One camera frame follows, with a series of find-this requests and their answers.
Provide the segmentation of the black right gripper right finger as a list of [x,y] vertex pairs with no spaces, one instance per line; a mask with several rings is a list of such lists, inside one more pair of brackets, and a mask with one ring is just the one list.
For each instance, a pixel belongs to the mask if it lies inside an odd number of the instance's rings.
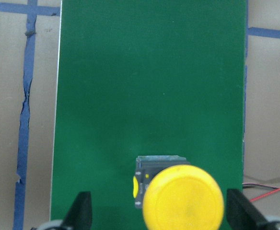
[[233,230],[267,230],[267,219],[238,189],[227,190],[226,220]]

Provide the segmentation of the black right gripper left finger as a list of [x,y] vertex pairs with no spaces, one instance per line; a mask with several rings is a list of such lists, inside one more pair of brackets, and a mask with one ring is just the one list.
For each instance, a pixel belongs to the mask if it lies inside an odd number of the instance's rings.
[[93,222],[91,192],[79,192],[60,224],[60,230],[90,230]]

